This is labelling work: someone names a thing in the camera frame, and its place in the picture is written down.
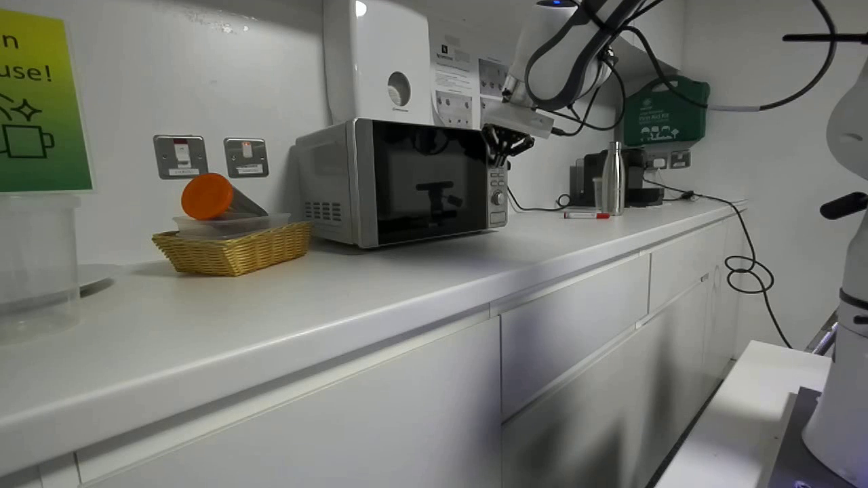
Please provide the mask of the white cabinet door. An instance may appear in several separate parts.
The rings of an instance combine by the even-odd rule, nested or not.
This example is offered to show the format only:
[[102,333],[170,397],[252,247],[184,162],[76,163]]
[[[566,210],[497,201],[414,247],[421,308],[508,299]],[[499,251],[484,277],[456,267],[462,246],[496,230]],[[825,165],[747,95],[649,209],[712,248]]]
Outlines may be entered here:
[[708,385],[698,282],[509,419],[503,488],[645,488]]
[[77,452],[86,488],[500,488],[501,327],[443,325]]

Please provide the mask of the white instruction sheet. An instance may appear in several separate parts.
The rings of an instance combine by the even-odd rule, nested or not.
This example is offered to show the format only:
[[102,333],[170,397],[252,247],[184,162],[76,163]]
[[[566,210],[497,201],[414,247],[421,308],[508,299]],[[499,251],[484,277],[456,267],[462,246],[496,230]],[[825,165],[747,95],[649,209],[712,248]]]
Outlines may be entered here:
[[432,120],[441,127],[480,129],[478,59],[446,39],[431,41]]
[[502,101],[508,67],[487,58],[478,59],[478,78],[481,114]]

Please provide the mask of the green sign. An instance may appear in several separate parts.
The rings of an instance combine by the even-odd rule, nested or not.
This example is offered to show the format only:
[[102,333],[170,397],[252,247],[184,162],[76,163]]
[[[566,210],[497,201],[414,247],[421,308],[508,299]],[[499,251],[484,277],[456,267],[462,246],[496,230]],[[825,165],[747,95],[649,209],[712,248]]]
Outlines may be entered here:
[[0,9],[0,192],[94,186],[63,21]]

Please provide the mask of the wicker basket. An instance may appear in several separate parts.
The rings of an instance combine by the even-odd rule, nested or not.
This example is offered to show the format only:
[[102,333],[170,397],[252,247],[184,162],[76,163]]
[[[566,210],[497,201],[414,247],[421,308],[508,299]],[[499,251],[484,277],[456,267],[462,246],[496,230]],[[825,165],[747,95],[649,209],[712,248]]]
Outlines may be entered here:
[[177,231],[151,240],[177,272],[236,277],[305,256],[312,230],[310,222],[295,222],[230,240],[187,239]]

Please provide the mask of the green first aid kit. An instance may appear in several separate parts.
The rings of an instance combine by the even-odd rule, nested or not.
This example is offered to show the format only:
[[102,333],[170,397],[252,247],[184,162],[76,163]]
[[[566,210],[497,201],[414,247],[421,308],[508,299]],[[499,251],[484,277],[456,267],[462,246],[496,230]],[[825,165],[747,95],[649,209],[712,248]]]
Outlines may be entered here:
[[658,79],[627,96],[621,135],[629,147],[695,143],[706,136],[707,109],[676,96]]

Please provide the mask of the steel bottle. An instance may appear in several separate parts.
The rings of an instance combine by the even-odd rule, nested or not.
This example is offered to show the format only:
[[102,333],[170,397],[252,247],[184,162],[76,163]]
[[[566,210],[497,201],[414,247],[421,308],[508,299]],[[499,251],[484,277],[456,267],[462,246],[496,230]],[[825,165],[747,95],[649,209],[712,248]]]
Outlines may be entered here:
[[625,207],[625,161],[623,145],[613,141],[608,145],[601,173],[601,212],[621,216]]

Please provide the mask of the microwave door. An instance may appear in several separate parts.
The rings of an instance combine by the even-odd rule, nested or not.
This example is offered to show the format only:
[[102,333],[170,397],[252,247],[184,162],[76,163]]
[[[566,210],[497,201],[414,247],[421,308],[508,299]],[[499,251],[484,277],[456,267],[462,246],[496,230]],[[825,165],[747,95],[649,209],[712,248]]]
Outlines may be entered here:
[[480,131],[373,121],[381,246],[486,230],[489,167]]

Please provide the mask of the large clear plastic container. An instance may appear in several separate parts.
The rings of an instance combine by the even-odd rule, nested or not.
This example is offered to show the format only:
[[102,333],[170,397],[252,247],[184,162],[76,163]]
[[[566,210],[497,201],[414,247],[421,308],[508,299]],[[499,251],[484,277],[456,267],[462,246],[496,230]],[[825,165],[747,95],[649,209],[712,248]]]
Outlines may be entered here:
[[79,323],[72,194],[0,195],[0,345]]

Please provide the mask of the container with orange lid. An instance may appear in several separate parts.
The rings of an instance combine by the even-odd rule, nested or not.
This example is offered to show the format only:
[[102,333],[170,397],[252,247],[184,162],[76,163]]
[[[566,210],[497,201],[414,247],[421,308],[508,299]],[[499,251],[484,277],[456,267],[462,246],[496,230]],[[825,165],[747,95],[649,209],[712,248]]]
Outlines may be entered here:
[[182,210],[195,220],[232,220],[265,217],[269,213],[229,179],[217,174],[196,176],[185,186],[180,198]]

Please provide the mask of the metal wall switch plate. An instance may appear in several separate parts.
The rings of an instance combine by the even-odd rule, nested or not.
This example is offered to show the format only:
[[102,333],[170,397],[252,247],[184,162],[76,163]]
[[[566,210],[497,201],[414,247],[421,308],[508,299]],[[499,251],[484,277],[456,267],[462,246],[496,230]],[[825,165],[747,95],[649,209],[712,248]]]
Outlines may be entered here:
[[161,180],[187,180],[209,173],[202,136],[155,135],[153,143]]
[[230,179],[269,176],[269,155],[264,139],[226,137],[223,146]]

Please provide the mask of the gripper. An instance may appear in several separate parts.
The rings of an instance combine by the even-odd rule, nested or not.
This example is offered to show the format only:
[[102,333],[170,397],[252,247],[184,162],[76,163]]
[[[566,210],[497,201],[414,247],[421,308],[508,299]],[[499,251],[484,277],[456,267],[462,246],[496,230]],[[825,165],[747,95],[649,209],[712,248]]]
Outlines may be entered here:
[[486,155],[489,167],[505,167],[509,157],[517,157],[534,147],[534,138],[512,129],[485,124],[481,127],[481,138],[486,142]]

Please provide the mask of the white paper towel dispenser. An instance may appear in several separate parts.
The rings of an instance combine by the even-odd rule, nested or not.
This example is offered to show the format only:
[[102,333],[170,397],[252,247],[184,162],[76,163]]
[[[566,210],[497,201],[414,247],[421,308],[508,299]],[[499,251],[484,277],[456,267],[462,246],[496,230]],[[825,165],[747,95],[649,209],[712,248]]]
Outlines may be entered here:
[[431,125],[429,23],[393,0],[323,0],[323,62],[333,123]]

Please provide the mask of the black rod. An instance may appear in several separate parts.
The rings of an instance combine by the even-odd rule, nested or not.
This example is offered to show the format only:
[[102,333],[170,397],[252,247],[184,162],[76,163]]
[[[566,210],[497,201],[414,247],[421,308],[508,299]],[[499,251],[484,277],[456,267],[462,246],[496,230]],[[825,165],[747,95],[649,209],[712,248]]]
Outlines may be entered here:
[[790,41],[791,43],[858,43],[868,45],[868,32],[786,34],[782,37],[782,41]]

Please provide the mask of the clear plastic tub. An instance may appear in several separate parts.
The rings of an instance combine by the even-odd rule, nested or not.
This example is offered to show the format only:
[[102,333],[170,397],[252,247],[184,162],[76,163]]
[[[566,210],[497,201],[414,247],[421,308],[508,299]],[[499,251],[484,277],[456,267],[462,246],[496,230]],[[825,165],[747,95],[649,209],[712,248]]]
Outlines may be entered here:
[[178,237],[189,240],[232,240],[255,232],[288,225],[290,213],[255,216],[250,213],[224,213],[213,220],[196,220],[188,216],[173,218]]

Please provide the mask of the silver microwave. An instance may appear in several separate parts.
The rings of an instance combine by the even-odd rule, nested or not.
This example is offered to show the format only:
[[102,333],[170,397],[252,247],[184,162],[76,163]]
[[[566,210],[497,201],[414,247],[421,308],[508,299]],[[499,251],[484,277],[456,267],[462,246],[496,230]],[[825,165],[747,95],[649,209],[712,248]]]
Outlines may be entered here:
[[[359,248],[384,247],[377,233],[373,121],[382,120],[345,121],[300,137],[294,146],[304,218],[313,223],[317,237]],[[509,219],[508,201],[502,207],[490,203],[490,195],[497,190],[507,195],[507,169],[493,169],[488,163],[488,176],[488,227],[477,232],[502,228]]]

